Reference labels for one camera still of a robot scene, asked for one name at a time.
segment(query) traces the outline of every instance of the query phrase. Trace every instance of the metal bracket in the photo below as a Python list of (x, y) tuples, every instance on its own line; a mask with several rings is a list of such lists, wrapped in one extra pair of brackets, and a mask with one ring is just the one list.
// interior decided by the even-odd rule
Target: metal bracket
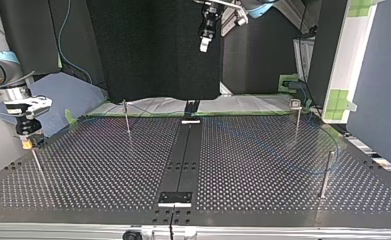
[(201, 119), (193, 116), (198, 111), (198, 107), (201, 101), (188, 101), (185, 107), (185, 115), (182, 119), (182, 124), (199, 124)]
[(158, 207), (181, 207), (192, 206), (191, 192), (162, 192), (158, 200)]

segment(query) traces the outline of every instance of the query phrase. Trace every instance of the blue cable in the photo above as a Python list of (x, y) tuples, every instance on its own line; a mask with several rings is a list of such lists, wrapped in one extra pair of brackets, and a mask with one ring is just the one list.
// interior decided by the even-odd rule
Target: blue cable
[(64, 30), (64, 27), (65, 25), (67, 24), (67, 21), (68, 21), (68, 18), (70, 17), (70, 11), (71, 11), (71, 0), (68, 0), (68, 9), (67, 9), (67, 14), (65, 15), (65, 18), (64, 18), (64, 22), (61, 26), (61, 29), (60, 29), (60, 32), (58, 34), (58, 50), (59, 50), (59, 53), (60, 53), (60, 56), (61, 58), (66, 62), (68, 63), (69, 65), (73, 66), (74, 68), (82, 71), (87, 77), (88, 77), (88, 80), (89, 80), (89, 83), (90, 84), (93, 84), (92, 82), (92, 77), (90, 76), (90, 74), (83, 68), (77, 66), (76, 64), (73, 64), (72, 62), (70, 62), (70, 60), (68, 60), (65, 56), (64, 56), (64, 53), (62, 51), (62, 48), (61, 48), (61, 38), (62, 38), (62, 33), (63, 33), (63, 30)]
[[(215, 120), (216, 122), (219, 122), (218, 125), (221, 125), (222, 127), (226, 127), (224, 126), (225, 124), (219, 120)], [(335, 140), (335, 138), (330, 135), (330, 133), (328, 133), (326, 130), (322, 129), (322, 128), (319, 128), (321, 129), (322, 131), (324, 131), (328, 136), (330, 136), (330, 138), (333, 140), (333, 142), (335, 143), (335, 146), (336, 146), (336, 159), (334, 161), (334, 163), (337, 162), (337, 160), (339, 159), (339, 146), (338, 146), (338, 143), (337, 141)], [(277, 158), (280, 158), (281, 156), (279, 156), (277, 154), (277, 149), (274, 149), (273, 147), (269, 147), (267, 146), (264, 142), (260, 141), (259, 139), (256, 139), (256, 138), (252, 138), (250, 136), (248, 136), (247, 134), (244, 134), (244, 133), (240, 133), (238, 131), (233, 131), (233, 130), (230, 130), (229, 132), (233, 132), (236, 136), (239, 136), (239, 137), (242, 137), (242, 138), (245, 138), (245, 139), (248, 139), (248, 140), (251, 140), (253, 141), (257, 146), (260, 146), (264, 149), (266, 149), (266, 151), (270, 154), (273, 154), (275, 155)], [(329, 171), (331, 172), (334, 172), (339, 166), (337, 166), (336, 164), (333, 164), (333, 166), (329, 169)], [(315, 171), (310, 171), (308, 169), (303, 169), (301, 167), (298, 167), (298, 166), (295, 166), (295, 165), (290, 165), (289, 166), (289, 169), (290, 170), (296, 170), (296, 171), (299, 171), (299, 172), (303, 172), (303, 173), (307, 173), (307, 174), (310, 174), (310, 175), (323, 175), (326, 173), (326, 170), (323, 170), (323, 171), (319, 171), (319, 172), (315, 172)]]
[[(119, 107), (119, 106), (122, 106), (122, 105), (117, 105), (117, 106), (114, 106), (113, 108), (111, 108), (110, 110), (106, 111), (105, 113), (103, 113), (101, 116), (98, 116), (98, 117), (94, 117), (94, 118), (88, 118), (88, 119), (85, 119), (81, 122), (79, 122), (78, 124), (82, 124), (82, 123), (85, 123), (85, 122), (89, 122), (89, 121), (94, 121), (94, 120), (97, 120), (97, 119), (100, 119), (102, 117), (104, 117), (106, 114), (108, 114), (109, 112), (111, 112), (112, 110), (114, 110), (115, 108)], [(139, 109), (141, 110), (142, 112), (146, 112), (146, 113), (149, 113), (151, 115), (171, 115), (171, 114), (174, 114), (174, 113), (185, 113), (184, 111), (176, 111), (176, 112), (170, 112), (170, 113), (153, 113), (153, 112), (149, 112), (145, 109), (142, 109), (140, 107), (137, 107), (137, 106), (134, 106), (134, 105), (128, 105), (129, 107), (134, 107), (136, 109)], [(213, 121), (217, 122), (219, 126), (223, 127), (223, 128), (228, 128), (229, 132), (230, 133), (233, 133), (235, 134), (236, 136), (239, 136), (239, 137), (242, 137), (242, 138), (245, 138), (245, 139), (248, 139), (248, 140), (251, 140), (253, 141), (255, 144), (257, 144), (258, 146), (266, 149), (267, 152), (275, 155), (277, 158), (280, 158), (281, 156), (279, 156), (277, 154), (277, 149), (274, 149), (272, 146), (267, 146), (264, 142), (260, 141), (259, 139), (256, 139), (256, 138), (253, 138), (253, 137), (250, 137), (249, 135), (245, 134), (245, 133), (242, 133), (242, 132), (238, 132), (238, 131), (234, 131), (234, 130), (231, 130), (230, 127), (228, 126), (225, 126), (226, 124), (222, 121), (219, 121), (217, 120), (216, 118), (210, 118), (212, 119)], [(339, 155), (340, 155), (340, 151), (339, 151), (339, 145), (338, 145), (338, 142), (336, 141), (336, 139), (329, 133), (327, 132), (326, 130), (324, 130), (323, 128), (319, 128), (321, 131), (325, 132), (331, 139), (332, 141), (335, 143), (335, 148), (336, 148), (336, 158), (334, 160), (334, 164), (332, 165), (332, 167), (329, 169), (329, 171), (331, 172), (334, 172), (338, 169), (338, 165), (336, 164), (338, 162), (338, 159), (339, 159)], [(63, 129), (61, 131), (59, 131), (57, 134), (59, 133), (62, 133), (64, 131), (68, 131), (70, 130), (70, 128), (66, 128), (66, 129)], [(308, 169), (303, 169), (301, 167), (298, 167), (298, 166), (295, 166), (295, 165), (290, 165), (289, 166), (289, 169), (290, 170), (296, 170), (296, 171), (300, 171), (300, 172), (303, 172), (303, 173), (306, 173), (306, 174), (310, 174), (310, 175), (313, 175), (313, 176), (317, 176), (317, 175), (323, 175), (326, 173), (326, 170), (323, 170), (323, 171), (310, 171)]]

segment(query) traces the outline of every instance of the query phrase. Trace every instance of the robotic end effector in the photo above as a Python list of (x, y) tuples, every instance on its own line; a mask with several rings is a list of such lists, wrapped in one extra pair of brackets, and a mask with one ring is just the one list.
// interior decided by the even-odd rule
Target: robotic end effector
[(7, 112), (17, 120), (16, 132), (24, 149), (39, 148), (44, 143), (42, 125), (36, 117), (49, 111), (52, 100), (33, 97), (20, 63), (13, 52), (0, 52), (0, 94)]
[(235, 9), (235, 25), (248, 24), (247, 13), (253, 18), (265, 14), (279, 0), (194, 0), (202, 5), (202, 23), (199, 27), (201, 52), (207, 52), (208, 45), (216, 36), (217, 24), (222, 18), (225, 7)]

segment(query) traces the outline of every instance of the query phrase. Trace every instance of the gray panel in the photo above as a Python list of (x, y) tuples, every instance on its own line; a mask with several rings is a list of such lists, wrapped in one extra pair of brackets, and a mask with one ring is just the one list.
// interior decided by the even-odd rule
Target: gray panel
[(320, 125), (304, 118), (297, 133), (295, 122), (295, 116), (205, 118), (190, 224), (391, 228), (391, 175), (325, 129), (340, 154), (320, 200), (327, 155), (336, 147)]
[(178, 119), (82, 122), (0, 181), (0, 222), (151, 224)]
[(391, 162), (391, 1), (379, 3), (348, 130)]
[(314, 43), (308, 85), (316, 104), (323, 106), (339, 44), (347, 0), (323, 0)]

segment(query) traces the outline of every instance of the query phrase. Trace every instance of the green tape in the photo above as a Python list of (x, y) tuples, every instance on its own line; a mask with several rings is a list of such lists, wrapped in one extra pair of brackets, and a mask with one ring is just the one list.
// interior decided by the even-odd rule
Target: green tape
[(289, 89), (285, 86), (283, 86), (283, 82), (285, 81), (291, 81), (291, 82), (298, 82), (298, 74), (292, 74), (292, 75), (280, 75), (279, 77), (279, 86), (277, 91), (280, 93), (296, 93), (296, 89)]
[(292, 111), (253, 111), (253, 112), (198, 112), (195, 116), (215, 117), (215, 116), (282, 116), (292, 114)]
[(348, 17), (366, 17), (369, 15), (372, 0), (351, 0)]
[[(198, 117), (217, 117), (217, 116), (282, 116), (292, 114), (292, 111), (257, 111), (257, 112), (197, 112), (194, 116)], [(123, 113), (94, 113), (89, 117), (125, 117)], [(141, 118), (165, 118), (165, 117), (183, 117), (183, 113), (143, 113), (143, 114), (128, 114), (128, 117)]]
[(65, 110), (65, 118), (67, 119), (68, 124), (70, 125), (77, 123), (77, 119), (73, 117), (73, 114), (68, 109)]
[(325, 119), (342, 120), (344, 112), (348, 107), (348, 90), (332, 89), (324, 114)]

